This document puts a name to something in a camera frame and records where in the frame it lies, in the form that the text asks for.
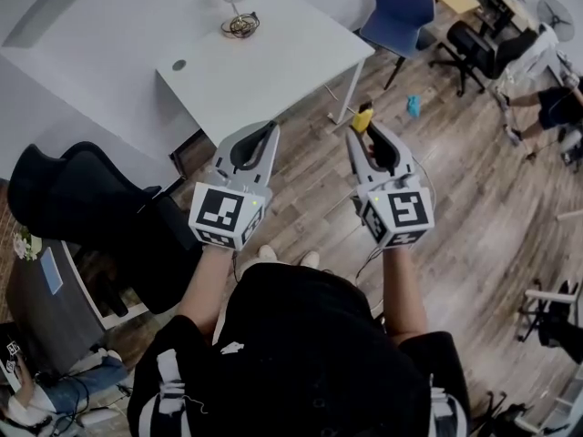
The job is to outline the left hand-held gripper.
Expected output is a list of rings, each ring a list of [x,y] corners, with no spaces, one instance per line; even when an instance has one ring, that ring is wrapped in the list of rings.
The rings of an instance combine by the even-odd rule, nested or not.
[[[234,132],[219,144],[215,165],[194,188],[189,227],[198,241],[241,251],[263,221],[281,129],[274,121]]]

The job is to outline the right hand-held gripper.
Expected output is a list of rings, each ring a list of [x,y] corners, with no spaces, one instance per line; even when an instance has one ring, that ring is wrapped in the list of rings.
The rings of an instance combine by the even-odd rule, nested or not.
[[[348,127],[349,159],[361,184],[356,188],[356,213],[378,249],[411,247],[435,226],[430,190],[413,175],[413,155],[390,128],[373,122],[367,139],[368,146]],[[376,181],[379,174],[392,179]]]

